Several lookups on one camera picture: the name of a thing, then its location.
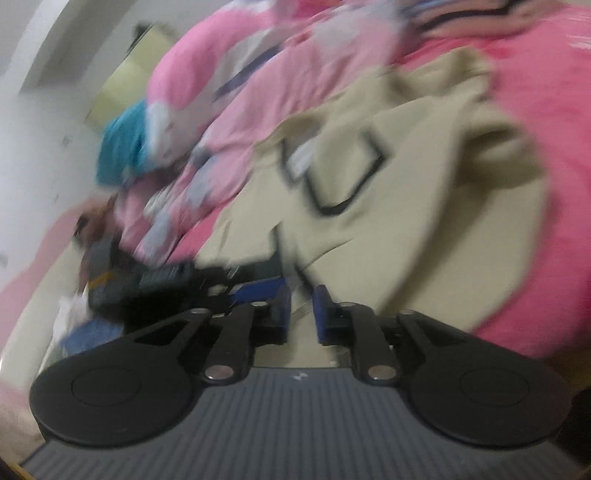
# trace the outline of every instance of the bed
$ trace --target bed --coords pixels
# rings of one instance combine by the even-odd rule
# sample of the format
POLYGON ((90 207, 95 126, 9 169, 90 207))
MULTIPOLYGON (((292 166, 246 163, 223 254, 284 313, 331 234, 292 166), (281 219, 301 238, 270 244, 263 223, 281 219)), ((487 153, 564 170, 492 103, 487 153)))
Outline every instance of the bed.
MULTIPOLYGON (((492 94, 532 135, 551 181, 547 221, 531 272, 502 310, 475 333, 537 358, 584 348, 591 335, 591 11, 564 7, 528 32, 510 38, 430 40, 401 63, 412 69, 463 46, 475 47, 493 62, 492 94)), ((374 64, 380 61, 384 60, 373 60, 374 64)), ((250 62, 243 61, 242 67, 246 64, 250 62)), ((245 81, 245 85, 248 88, 249 83, 245 81)), ((217 108, 230 108, 234 98, 235 93, 217 108)), ((168 261, 193 258, 200 251, 224 205, 247 178, 245 170, 242 180, 224 183, 224 195, 209 197, 215 201, 199 210, 198 220, 173 242, 172 252, 166 250, 168 261)), ((37 372, 59 357, 54 349, 48 349, 55 318, 50 312, 55 312, 59 296, 72 294, 77 262, 75 251, 68 247, 40 284, 3 351, 0 380, 26 390, 37 372), (52 285, 50 293, 43 286, 46 284, 52 285), (44 307, 38 306, 41 301, 44 307), (48 303, 54 306, 47 309, 48 303)), ((259 364, 310 367, 337 361, 336 351, 316 345, 313 325, 302 320, 310 317, 306 313, 305 308, 298 313, 288 349, 262 350, 259 364)))

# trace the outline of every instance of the blue fabric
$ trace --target blue fabric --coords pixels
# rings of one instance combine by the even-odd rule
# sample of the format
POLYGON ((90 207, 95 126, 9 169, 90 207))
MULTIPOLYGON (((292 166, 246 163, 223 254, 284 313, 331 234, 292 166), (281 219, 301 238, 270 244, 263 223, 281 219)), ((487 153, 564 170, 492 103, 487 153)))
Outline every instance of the blue fabric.
POLYGON ((60 344, 66 351, 66 355, 70 356, 103 345, 119 338, 121 335, 123 335, 122 325, 96 317, 80 325, 68 337, 64 338, 60 344))
POLYGON ((146 133, 146 101, 129 107, 105 128, 96 181, 99 185, 120 186, 129 177, 135 178, 153 170, 148 155, 146 133))
POLYGON ((274 47, 269 48, 269 50, 261 53, 257 58, 255 58, 252 62, 246 65, 246 67, 239 71, 236 76, 234 76, 234 78, 230 79, 229 82, 226 82, 217 90, 216 100, 219 100, 224 95, 227 95, 231 91, 236 90, 238 87, 244 85, 253 73, 261 68, 266 62, 271 60, 280 51, 281 46, 275 45, 274 47))

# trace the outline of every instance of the pink fabric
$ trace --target pink fabric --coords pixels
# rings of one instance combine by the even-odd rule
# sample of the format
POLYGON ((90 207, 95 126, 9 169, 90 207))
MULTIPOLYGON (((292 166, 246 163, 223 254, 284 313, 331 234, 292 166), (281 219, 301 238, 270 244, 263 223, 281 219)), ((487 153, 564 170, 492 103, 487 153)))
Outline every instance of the pink fabric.
POLYGON ((414 68, 473 45, 491 58, 492 94, 538 145, 551 180, 545 233, 522 289, 476 330, 534 357, 591 340, 591 10, 565 7, 533 30, 497 40, 433 40, 414 68))
POLYGON ((338 7, 340 0, 299 0, 294 18, 310 18, 327 8, 338 7))
POLYGON ((168 258, 167 263, 182 262, 183 260, 192 260, 195 258, 195 255, 199 253, 201 247, 211 236, 217 217, 219 217, 226 205, 227 203, 215 208, 209 215, 191 228, 185 236, 181 238, 181 241, 174 249, 174 252, 168 258))

